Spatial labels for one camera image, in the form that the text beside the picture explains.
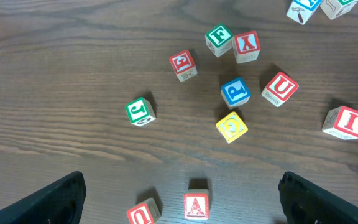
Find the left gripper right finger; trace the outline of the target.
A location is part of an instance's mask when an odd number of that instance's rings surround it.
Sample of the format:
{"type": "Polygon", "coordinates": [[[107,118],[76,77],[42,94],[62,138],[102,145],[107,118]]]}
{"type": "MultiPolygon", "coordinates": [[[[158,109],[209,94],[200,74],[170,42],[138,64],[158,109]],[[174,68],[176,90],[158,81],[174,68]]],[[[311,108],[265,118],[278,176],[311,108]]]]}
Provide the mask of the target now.
{"type": "Polygon", "coordinates": [[[288,224],[358,224],[358,207],[294,172],[284,173],[278,190],[288,224]]]}

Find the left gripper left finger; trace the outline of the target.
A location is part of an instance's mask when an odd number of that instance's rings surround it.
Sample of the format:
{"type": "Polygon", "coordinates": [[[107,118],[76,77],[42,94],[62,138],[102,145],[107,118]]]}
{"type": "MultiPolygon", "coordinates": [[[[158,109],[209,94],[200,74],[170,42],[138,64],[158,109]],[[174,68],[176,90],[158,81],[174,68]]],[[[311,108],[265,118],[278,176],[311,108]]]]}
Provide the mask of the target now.
{"type": "Polygon", "coordinates": [[[0,224],[79,224],[85,198],[83,174],[75,171],[0,210],[0,224]]]}

